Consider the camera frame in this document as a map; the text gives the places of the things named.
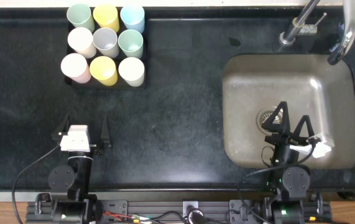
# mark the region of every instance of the sink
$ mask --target sink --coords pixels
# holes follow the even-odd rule
[[[281,101],[288,103],[291,131],[307,114],[315,134],[329,134],[335,147],[310,158],[312,169],[355,166],[355,92],[346,63],[331,66],[327,55],[239,55],[223,74],[224,149],[239,166],[265,167],[260,158],[268,133],[261,128]],[[280,111],[274,122],[283,116]],[[301,136],[308,136],[304,125]],[[270,162],[272,151],[264,150]]]

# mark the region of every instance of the sink drain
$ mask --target sink drain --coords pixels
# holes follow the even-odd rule
[[[271,132],[266,131],[264,128],[262,128],[262,124],[264,123],[264,121],[266,121],[274,112],[274,110],[276,109],[276,106],[273,106],[271,108],[267,108],[267,109],[263,109],[259,112],[259,114],[257,114],[257,127],[260,129],[260,131],[262,131],[264,134],[270,135]],[[278,115],[274,118],[274,122],[273,124],[280,124],[281,120],[282,120],[282,109],[279,111]]]

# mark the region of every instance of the cup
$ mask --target cup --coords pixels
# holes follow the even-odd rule
[[[128,57],[141,58],[144,40],[140,32],[136,30],[125,30],[118,38],[118,44]]]
[[[111,86],[118,80],[114,60],[106,56],[96,57],[90,63],[90,73],[103,85]]]
[[[64,57],[61,61],[61,71],[77,83],[86,83],[91,78],[86,59],[77,53]]]
[[[95,22],[91,16],[90,7],[86,4],[74,4],[67,11],[67,19],[75,27],[84,27],[90,30],[90,32],[95,31]]]
[[[118,10],[112,4],[101,4],[95,7],[93,16],[100,27],[111,28],[119,31]]]
[[[141,86],[144,82],[144,64],[135,57],[125,58],[119,64],[119,74],[130,86]]]
[[[68,45],[85,58],[92,58],[97,53],[97,49],[93,45],[93,35],[90,30],[84,27],[75,28],[70,32]]]
[[[118,36],[111,28],[100,28],[93,34],[93,44],[104,55],[115,58],[119,54]]]
[[[145,13],[141,6],[125,6],[121,10],[121,19],[126,28],[143,33],[145,26]]]

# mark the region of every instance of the black countertop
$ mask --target black countertop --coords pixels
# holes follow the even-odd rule
[[[0,190],[9,190],[21,169],[53,148],[50,133],[67,113],[73,124],[89,125],[95,141],[108,117],[114,148],[95,157],[92,190],[234,190],[253,169],[224,152],[225,63],[239,54],[327,54],[342,18],[341,9],[330,9],[316,36],[279,49],[278,34],[300,10],[146,12],[147,88],[88,90],[63,82],[65,9],[0,11]],[[355,43],[346,61],[355,79]],[[17,188],[48,189],[48,173],[66,162],[67,155],[51,154]],[[355,189],[355,167],[314,170],[311,178],[313,189]],[[244,187],[258,189],[263,181],[254,177]]]

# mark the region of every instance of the faucet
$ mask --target faucet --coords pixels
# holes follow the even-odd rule
[[[306,19],[319,2],[320,0],[311,0],[304,7],[299,16],[293,19],[288,30],[279,35],[279,41],[282,45],[288,46],[295,42],[296,36],[300,34],[300,32],[303,32],[302,29],[305,27]],[[328,63],[330,65],[336,65],[348,53],[355,39],[355,0],[343,0],[343,11],[344,35],[337,48],[331,52],[331,55],[328,58]],[[325,16],[326,14],[324,14],[324,16],[310,28],[310,31],[315,30],[316,26]]]

